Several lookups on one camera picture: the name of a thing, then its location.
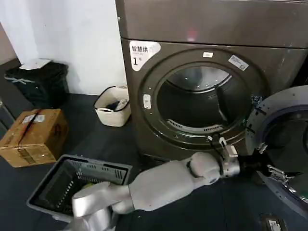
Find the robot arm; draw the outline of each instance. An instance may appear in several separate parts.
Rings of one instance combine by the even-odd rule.
[[[102,182],[77,192],[72,198],[74,220],[65,231],[103,231],[112,228],[116,214],[134,210],[152,211],[240,172],[233,146],[220,139],[219,161],[197,152],[182,161],[170,161],[140,173],[129,185]]]

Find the gray floor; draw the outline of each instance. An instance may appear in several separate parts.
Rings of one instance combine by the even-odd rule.
[[[96,98],[70,95],[63,106],[70,127],[64,153],[131,164],[135,175],[141,165],[131,121],[122,128],[102,125],[93,110]],[[15,169],[0,158],[1,230],[56,231],[65,226],[65,223],[26,206],[27,198],[51,166]],[[305,231],[308,227],[308,221],[291,211],[266,186],[236,178],[200,188],[157,211],[136,211],[122,216],[117,230],[260,231],[263,214],[275,214],[284,219],[290,231]]]

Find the small white bin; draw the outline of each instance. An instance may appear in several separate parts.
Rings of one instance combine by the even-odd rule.
[[[115,110],[106,108],[119,101]],[[121,127],[130,116],[130,104],[127,86],[113,86],[103,91],[94,104],[98,118],[105,125]]]

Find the laundry basket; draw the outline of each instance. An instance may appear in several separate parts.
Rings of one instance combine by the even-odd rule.
[[[94,104],[100,121],[108,126],[121,127],[130,116],[127,86],[113,86],[103,91]]]
[[[85,185],[109,181],[127,183],[132,166],[63,155],[30,196],[27,205],[70,222],[73,218],[72,196]]]

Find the gray plastic basket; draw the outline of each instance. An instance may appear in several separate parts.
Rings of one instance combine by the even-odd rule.
[[[63,155],[47,173],[27,201],[30,208],[70,222],[73,217],[72,196],[88,183],[109,181],[123,185],[132,166]]]

